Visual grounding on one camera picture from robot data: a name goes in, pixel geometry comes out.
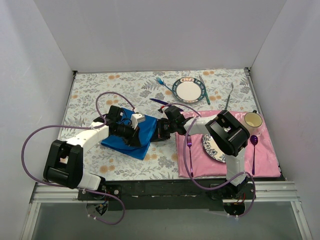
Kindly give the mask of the blue satin napkin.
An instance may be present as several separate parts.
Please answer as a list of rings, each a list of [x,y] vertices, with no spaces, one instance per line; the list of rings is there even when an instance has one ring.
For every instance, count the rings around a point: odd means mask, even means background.
[[[157,119],[146,115],[145,120],[133,128],[130,120],[133,113],[129,109],[112,105],[109,112],[104,115],[109,124],[109,136],[101,141],[101,145],[143,160],[155,133]]]

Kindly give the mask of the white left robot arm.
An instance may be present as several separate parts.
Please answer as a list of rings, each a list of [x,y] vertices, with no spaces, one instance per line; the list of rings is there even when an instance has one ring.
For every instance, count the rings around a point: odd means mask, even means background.
[[[107,193],[101,184],[104,179],[84,170],[84,154],[110,136],[121,138],[130,147],[141,147],[138,124],[146,120],[145,115],[134,112],[127,124],[124,123],[125,116],[124,109],[111,106],[109,112],[97,117],[89,129],[65,141],[55,140],[45,164],[44,179],[70,189],[89,189],[95,200],[103,199]]]

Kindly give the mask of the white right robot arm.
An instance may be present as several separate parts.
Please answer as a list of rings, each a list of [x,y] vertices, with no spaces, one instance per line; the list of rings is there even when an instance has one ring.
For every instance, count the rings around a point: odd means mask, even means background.
[[[245,148],[250,138],[249,131],[228,111],[222,110],[218,114],[202,117],[185,117],[179,108],[173,104],[166,106],[162,111],[162,117],[156,121],[155,131],[151,142],[162,142],[170,139],[171,134],[177,133],[184,136],[184,145],[189,136],[197,134],[209,134],[225,155],[226,177],[225,182],[213,186],[204,187],[196,182],[189,169],[187,174],[190,180],[205,191],[217,191],[216,197],[237,199],[245,192],[248,177],[252,177],[245,171]]]

